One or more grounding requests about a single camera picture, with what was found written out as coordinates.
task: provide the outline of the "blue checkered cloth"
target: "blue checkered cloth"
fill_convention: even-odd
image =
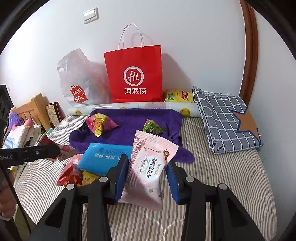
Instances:
[[[215,154],[263,146],[251,132],[237,130],[239,120],[231,110],[243,113],[247,108],[239,96],[206,92],[195,86],[192,93],[205,125],[210,149]]]

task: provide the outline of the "mattress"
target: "mattress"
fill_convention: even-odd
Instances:
[[[78,129],[87,116],[67,116],[49,134],[53,141],[68,145],[69,134]],[[204,184],[225,183],[233,191],[265,240],[276,234],[276,209],[271,186],[257,150],[214,155],[208,147],[201,118],[183,118],[180,135],[183,147],[194,154],[191,164],[176,163]],[[56,185],[63,162],[45,159],[28,163],[16,185],[19,199],[37,223],[64,187]],[[163,208],[153,211],[131,204],[108,207],[110,230],[114,241],[120,240],[180,240],[186,206],[177,206],[172,199],[165,172],[161,176]],[[206,240],[210,240],[210,206],[207,204]],[[87,211],[83,211],[82,239],[86,240]]]

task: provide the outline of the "lemon print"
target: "lemon print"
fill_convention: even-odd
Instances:
[[[188,108],[183,108],[180,110],[180,113],[185,117],[190,117],[190,111]]]

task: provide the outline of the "blanket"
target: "blanket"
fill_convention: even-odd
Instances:
[[[84,153],[90,143],[105,143],[115,145],[133,145],[136,130],[142,130],[147,119],[153,120],[158,125],[166,129],[161,137],[177,144],[179,149],[174,157],[175,161],[192,163],[193,154],[182,148],[182,137],[179,131],[182,126],[182,114],[171,109],[109,109],[94,110],[91,116],[102,113],[109,116],[119,127],[110,131],[105,131],[100,137],[96,137],[84,122],[69,137],[70,146],[79,153]]]

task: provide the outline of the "hand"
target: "hand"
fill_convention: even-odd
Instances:
[[[15,182],[14,174],[9,170],[9,178],[12,184]],[[16,201],[15,198],[8,186],[7,180],[4,179],[2,182],[3,189],[0,192],[0,213],[4,218],[11,218],[16,209]]]

